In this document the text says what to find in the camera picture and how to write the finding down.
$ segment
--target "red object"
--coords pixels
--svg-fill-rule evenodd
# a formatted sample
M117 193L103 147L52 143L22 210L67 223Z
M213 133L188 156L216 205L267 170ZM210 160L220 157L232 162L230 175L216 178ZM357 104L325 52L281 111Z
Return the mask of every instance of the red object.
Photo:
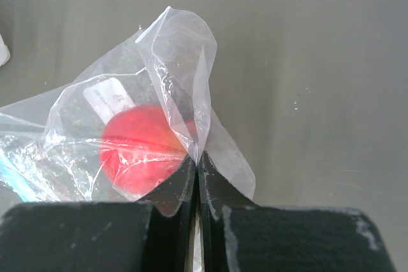
M142 196L177 170L185 156L162 108L142 105L108 122L99 158L114 186Z

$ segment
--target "white object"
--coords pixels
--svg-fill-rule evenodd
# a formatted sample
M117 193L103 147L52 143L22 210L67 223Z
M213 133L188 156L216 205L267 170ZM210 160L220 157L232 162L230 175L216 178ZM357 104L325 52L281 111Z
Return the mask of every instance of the white object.
M10 59L10 51L4 44L4 41L0 34L0 66L3 66Z

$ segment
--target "plastic bag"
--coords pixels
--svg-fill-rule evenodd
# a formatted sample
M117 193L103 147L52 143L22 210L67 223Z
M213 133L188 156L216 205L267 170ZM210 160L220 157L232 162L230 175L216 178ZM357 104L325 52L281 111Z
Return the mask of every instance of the plastic bag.
M211 109L216 50L199 16L169 7L73 83L0 108L0 181L22 201L134 201L205 148L252 197L254 174Z

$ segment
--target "gray table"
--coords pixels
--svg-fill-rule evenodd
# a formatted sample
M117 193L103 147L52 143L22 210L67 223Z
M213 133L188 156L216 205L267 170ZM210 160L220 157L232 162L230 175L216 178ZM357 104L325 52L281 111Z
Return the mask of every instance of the gray table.
M219 43L212 102L260 204L365 210L408 270L408 0L0 0L0 106L68 83L166 6Z

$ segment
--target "label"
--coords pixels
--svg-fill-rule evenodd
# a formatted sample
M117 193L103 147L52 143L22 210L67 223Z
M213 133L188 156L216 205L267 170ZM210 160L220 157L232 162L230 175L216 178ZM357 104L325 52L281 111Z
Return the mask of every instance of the label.
M116 78L107 79L85 89L84 97L105 124L116 114L135 106Z

